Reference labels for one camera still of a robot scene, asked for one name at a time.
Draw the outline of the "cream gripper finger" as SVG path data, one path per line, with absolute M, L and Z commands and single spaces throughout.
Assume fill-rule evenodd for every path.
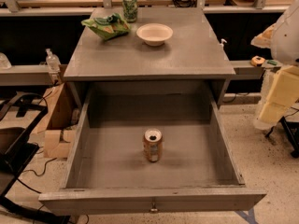
M 266 101 L 290 107 L 298 99 L 299 67 L 294 65 L 283 66 L 274 74 L 274 81 Z
M 274 103 L 266 103 L 259 114 L 258 119 L 265 123 L 276 124 L 286 113 L 287 107 Z

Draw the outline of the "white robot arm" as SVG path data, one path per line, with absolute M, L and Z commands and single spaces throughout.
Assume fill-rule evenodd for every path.
M 269 48 L 272 58 L 281 64 L 276 73 L 266 70 L 263 75 L 261 100 L 253 125 L 266 130 L 275 126 L 299 99 L 299 0 L 294 0 L 251 44 Z

